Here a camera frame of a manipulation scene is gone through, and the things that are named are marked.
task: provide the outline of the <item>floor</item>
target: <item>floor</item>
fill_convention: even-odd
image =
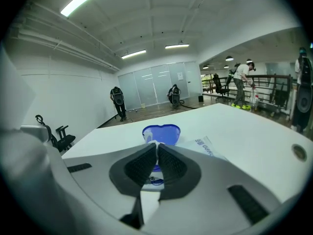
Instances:
[[[200,107],[204,107],[208,105],[213,105],[216,103],[222,103],[222,104],[226,104],[230,106],[232,103],[232,101],[228,101],[228,99],[226,99],[226,101],[223,101],[222,99],[218,99],[216,101],[215,99],[216,97],[214,96],[204,95],[203,96],[204,102],[198,102],[198,97],[191,97],[191,98],[185,99],[184,105],[193,107],[193,108],[200,108]],[[121,124],[128,124],[128,123],[138,122],[138,121],[152,119],[152,118],[158,118],[158,117],[176,114],[176,113],[180,113],[183,111],[190,111],[190,110],[192,109],[189,109],[183,106],[179,106],[177,109],[173,109],[170,103],[163,103],[159,105],[148,106],[145,109],[138,109],[137,111],[127,112],[126,113],[127,120],[123,122],[120,122],[120,117],[117,116],[116,119],[112,119],[102,128],[121,125]],[[286,127],[290,127],[291,123],[286,120],[285,114],[283,113],[275,114],[274,117],[271,117],[270,113],[271,112],[267,112],[265,110],[258,110],[256,112],[253,112],[253,114],[258,114],[260,116],[263,116],[265,118],[278,122],[279,124],[282,124]]]

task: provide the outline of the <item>railing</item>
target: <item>railing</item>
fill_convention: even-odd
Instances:
[[[268,104],[274,105],[279,109],[287,110],[288,102],[290,99],[290,92],[292,90],[292,77],[283,75],[250,75],[247,76],[250,80],[252,79],[256,85],[258,91],[259,99],[261,102],[266,102]],[[227,77],[220,77],[222,88],[225,88]],[[250,85],[244,82],[245,92],[250,91]],[[213,79],[202,81],[203,92],[208,94],[214,94],[216,90],[216,85]],[[227,97],[233,98],[237,95],[236,85],[232,79],[229,85],[226,86],[230,91],[227,93]],[[249,98],[250,94],[245,93],[245,97]]]

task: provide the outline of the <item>white table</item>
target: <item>white table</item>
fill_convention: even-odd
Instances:
[[[265,185],[281,202],[302,190],[312,169],[312,141],[272,120],[223,104],[95,129],[63,158],[109,153],[144,144],[142,130],[153,124],[179,126],[179,142],[208,136],[219,153]],[[306,150],[305,162],[295,157],[293,144]]]

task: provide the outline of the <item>black railing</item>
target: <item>black railing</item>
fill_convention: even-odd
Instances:
[[[256,89],[259,89],[259,95],[268,96],[268,98],[260,97],[261,101],[266,101],[279,108],[284,108],[285,110],[287,109],[289,95],[292,89],[292,77],[290,75],[250,75],[246,77],[253,80]],[[220,77],[220,82],[223,88],[226,86],[227,79],[228,77]],[[245,87],[250,87],[247,82],[244,82],[244,85]],[[237,93],[234,93],[237,91],[237,88],[234,87],[236,87],[236,85],[232,79],[229,85],[226,86],[227,89],[230,89],[227,93],[228,97],[229,95],[237,95]],[[214,84],[213,79],[209,79],[202,81],[202,88],[203,92],[212,94],[216,90],[216,85]],[[260,89],[269,90],[269,93],[261,92]]]

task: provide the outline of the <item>white ceiling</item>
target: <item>white ceiling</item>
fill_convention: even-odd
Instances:
[[[206,63],[201,64],[200,70],[225,70],[225,65],[233,67],[236,62],[246,63],[248,58],[253,60],[254,63],[294,62],[298,57],[300,47],[306,47],[307,50],[310,48],[310,42],[302,28],[282,30],[228,49]],[[226,62],[227,56],[232,56],[234,60]],[[214,66],[209,66],[208,69],[203,70],[203,67],[207,64]]]
[[[14,26],[82,49],[118,67],[118,56],[183,40],[193,45],[231,0],[89,0],[67,19],[71,0],[29,0]]]

